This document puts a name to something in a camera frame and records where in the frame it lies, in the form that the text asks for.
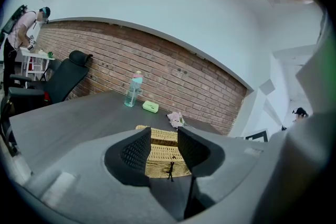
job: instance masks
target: person in background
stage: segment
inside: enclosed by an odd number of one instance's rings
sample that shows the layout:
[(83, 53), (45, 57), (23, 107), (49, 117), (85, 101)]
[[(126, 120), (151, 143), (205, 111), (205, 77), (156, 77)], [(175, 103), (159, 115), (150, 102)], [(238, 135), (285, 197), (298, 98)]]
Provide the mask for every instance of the person in background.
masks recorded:
[(4, 91), (8, 95), (8, 88), (14, 82), (10, 80), (10, 75), (14, 74), (15, 58), (20, 46), (29, 47), (30, 39), (27, 31), (36, 22), (43, 23), (50, 16), (50, 8), (44, 7), (40, 10), (30, 10), (21, 16), (14, 25), (12, 32), (8, 35), (4, 47)]
[(296, 119), (293, 122), (301, 121), (309, 116), (303, 108), (294, 109), (292, 113), (296, 115)]

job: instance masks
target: headrest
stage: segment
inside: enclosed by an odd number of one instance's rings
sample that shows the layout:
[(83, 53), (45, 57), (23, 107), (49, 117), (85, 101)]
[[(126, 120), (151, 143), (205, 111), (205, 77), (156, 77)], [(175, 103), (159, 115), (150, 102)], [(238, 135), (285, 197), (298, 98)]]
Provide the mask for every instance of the headrest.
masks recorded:
[(79, 66), (85, 66), (90, 57), (92, 57), (92, 54), (85, 54), (79, 50), (74, 50), (69, 54), (70, 61)]

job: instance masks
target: water bottle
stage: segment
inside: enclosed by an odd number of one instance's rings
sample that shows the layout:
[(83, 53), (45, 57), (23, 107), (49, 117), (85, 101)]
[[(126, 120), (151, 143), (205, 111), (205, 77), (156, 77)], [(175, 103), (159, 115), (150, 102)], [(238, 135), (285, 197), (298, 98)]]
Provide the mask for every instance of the water bottle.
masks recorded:
[(128, 89), (128, 92), (125, 98), (125, 102), (124, 102), (125, 105), (130, 106), (130, 107), (134, 106), (137, 96), (140, 92), (140, 86), (142, 83), (142, 79), (143, 79), (143, 75), (141, 71), (137, 71), (135, 72), (135, 74), (133, 74), (133, 78), (132, 78), (130, 87)]

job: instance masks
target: black cap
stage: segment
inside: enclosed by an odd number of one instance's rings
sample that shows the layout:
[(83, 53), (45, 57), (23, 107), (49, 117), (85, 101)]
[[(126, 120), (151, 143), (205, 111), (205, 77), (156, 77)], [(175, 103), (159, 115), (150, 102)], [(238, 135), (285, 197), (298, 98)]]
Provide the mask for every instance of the black cap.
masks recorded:
[(49, 18), (49, 16), (50, 16), (50, 8), (49, 7), (45, 7), (45, 9), (46, 9), (47, 18)]
[(300, 116), (308, 116), (306, 111), (303, 108), (297, 108), (293, 110), (293, 114), (298, 114)]
[(39, 11), (43, 12), (43, 18), (49, 18), (49, 16), (50, 16), (50, 8), (49, 7), (40, 8)]

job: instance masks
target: small green container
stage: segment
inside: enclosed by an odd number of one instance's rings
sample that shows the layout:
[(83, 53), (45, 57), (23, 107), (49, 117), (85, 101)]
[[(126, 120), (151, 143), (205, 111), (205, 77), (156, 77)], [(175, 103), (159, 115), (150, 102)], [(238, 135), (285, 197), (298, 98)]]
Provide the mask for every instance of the small green container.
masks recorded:
[(159, 105), (150, 101), (145, 101), (142, 108), (150, 112), (156, 113), (159, 110)]

